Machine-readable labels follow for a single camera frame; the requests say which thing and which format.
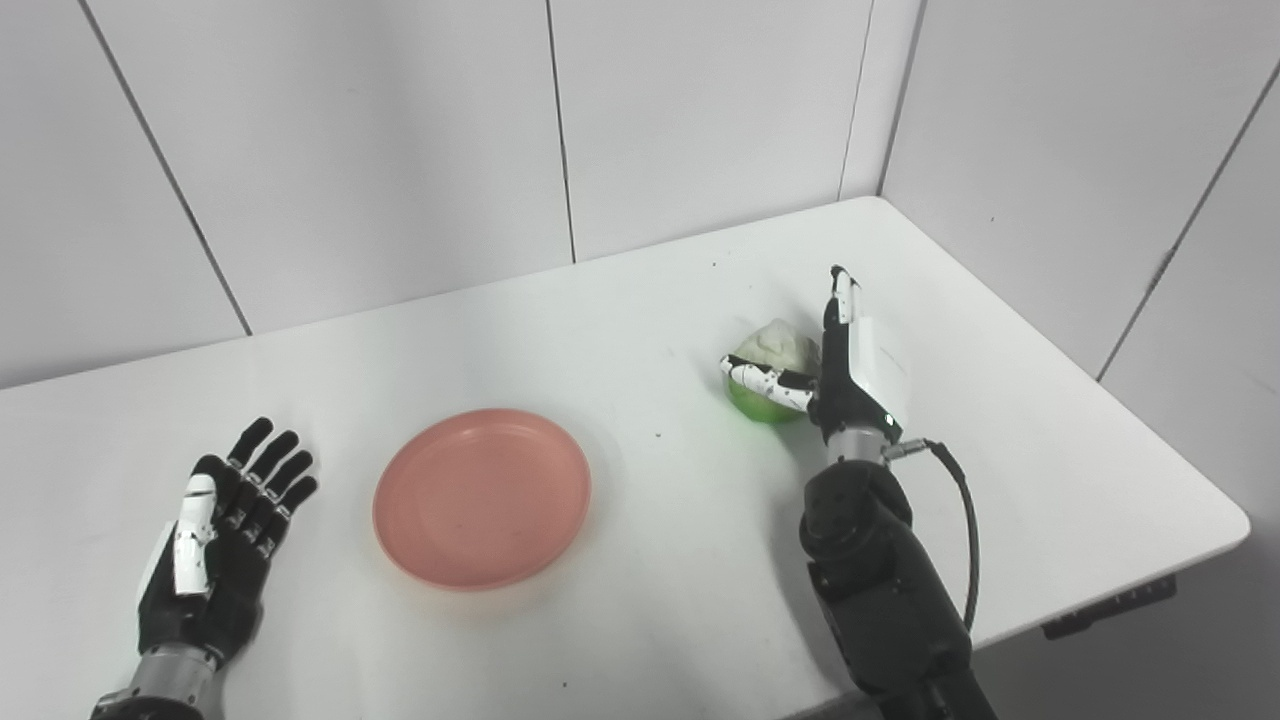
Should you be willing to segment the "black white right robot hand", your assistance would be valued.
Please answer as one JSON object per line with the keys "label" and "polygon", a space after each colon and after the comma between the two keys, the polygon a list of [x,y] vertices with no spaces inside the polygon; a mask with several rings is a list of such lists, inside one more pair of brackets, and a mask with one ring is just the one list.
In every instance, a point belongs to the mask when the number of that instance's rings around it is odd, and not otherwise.
{"label": "black white right robot hand", "polygon": [[896,445],[908,418],[910,363],[893,332],[867,311],[854,275],[841,265],[829,274],[819,340],[774,320],[722,356],[719,370],[751,419],[805,416],[827,445],[855,430]]}

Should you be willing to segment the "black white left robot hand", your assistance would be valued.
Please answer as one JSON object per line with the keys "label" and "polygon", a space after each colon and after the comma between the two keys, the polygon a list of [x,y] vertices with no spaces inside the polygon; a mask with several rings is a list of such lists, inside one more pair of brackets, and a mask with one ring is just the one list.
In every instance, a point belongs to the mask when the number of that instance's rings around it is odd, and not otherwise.
{"label": "black white left robot hand", "polygon": [[260,416],[223,456],[198,459],[137,605],[140,653],[197,650],[215,667],[253,639],[273,561],[319,488],[311,452]]}

